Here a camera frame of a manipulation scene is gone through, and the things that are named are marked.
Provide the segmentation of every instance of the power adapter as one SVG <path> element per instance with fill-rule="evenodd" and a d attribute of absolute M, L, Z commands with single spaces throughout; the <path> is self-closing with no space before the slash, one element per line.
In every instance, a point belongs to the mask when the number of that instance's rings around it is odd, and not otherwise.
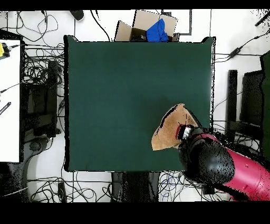
<path fill-rule="evenodd" d="M 58 195 L 59 195 L 59 199 L 60 199 L 61 203 L 67 203 L 64 182 L 60 182 L 58 184 Z"/>
<path fill-rule="evenodd" d="M 202 188 L 202 193 L 204 195 L 206 195 L 206 194 L 215 194 L 215 189 L 210 187 L 210 186 L 204 185 L 203 188 Z"/>

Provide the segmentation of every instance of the brown cardboard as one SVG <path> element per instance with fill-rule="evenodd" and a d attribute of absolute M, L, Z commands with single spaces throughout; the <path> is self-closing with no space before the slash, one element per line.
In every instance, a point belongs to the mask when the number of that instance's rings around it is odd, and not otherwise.
<path fill-rule="evenodd" d="M 165 32 L 168 35 L 169 41 L 172 41 L 177 19 L 143 10 L 136 10 L 132 27 L 122 21 L 118 21 L 114 41 L 130 41 L 132 34 L 138 33 L 146 36 L 146 30 L 152 27 L 159 19 L 164 20 Z"/>
<path fill-rule="evenodd" d="M 130 41 L 132 28 L 122 21 L 118 22 L 114 41 Z"/>
<path fill-rule="evenodd" d="M 143 10 L 136 10 L 133 28 L 140 30 L 148 30 L 159 19 L 163 19 L 165 23 L 165 32 L 168 36 L 172 37 L 175 30 L 177 19 L 170 16 L 151 13 Z"/>
<path fill-rule="evenodd" d="M 163 116 L 160 126 L 157 128 L 152 137 L 152 149 L 163 150 L 178 146 L 182 143 L 176 139 L 176 132 L 179 124 L 193 125 L 198 127 L 198 124 L 193 119 L 192 115 L 185 108 L 185 104 L 177 104 L 170 108 Z"/>

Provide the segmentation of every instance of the black stand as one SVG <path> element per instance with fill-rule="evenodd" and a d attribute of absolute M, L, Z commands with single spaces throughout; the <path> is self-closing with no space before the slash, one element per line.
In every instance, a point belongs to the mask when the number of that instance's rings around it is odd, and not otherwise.
<path fill-rule="evenodd" d="M 160 172 L 112 173 L 111 202 L 158 202 Z"/>

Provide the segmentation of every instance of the black mat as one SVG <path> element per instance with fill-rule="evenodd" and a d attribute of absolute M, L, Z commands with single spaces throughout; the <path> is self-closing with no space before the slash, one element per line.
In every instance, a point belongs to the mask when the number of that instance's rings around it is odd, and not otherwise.
<path fill-rule="evenodd" d="M 151 138 L 163 115 L 178 103 L 210 126 L 214 38 L 130 43 L 77 42 L 65 36 L 64 42 L 69 99 L 65 168 L 181 170 L 178 151 L 154 152 Z"/>

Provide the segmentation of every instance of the black metal frame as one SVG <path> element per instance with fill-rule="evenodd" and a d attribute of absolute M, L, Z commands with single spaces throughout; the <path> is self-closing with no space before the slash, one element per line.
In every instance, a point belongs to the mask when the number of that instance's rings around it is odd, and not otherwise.
<path fill-rule="evenodd" d="M 237 104 L 237 70 L 229 70 L 228 89 L 227 89 L 227 122 L 225 126 L 228 141 L 233 143 L 235 134 L 241 133 L 253 139 L 260 141 L 260 152 L 262 142 L 262 128 L 236 121 L 236 104 Z"/>

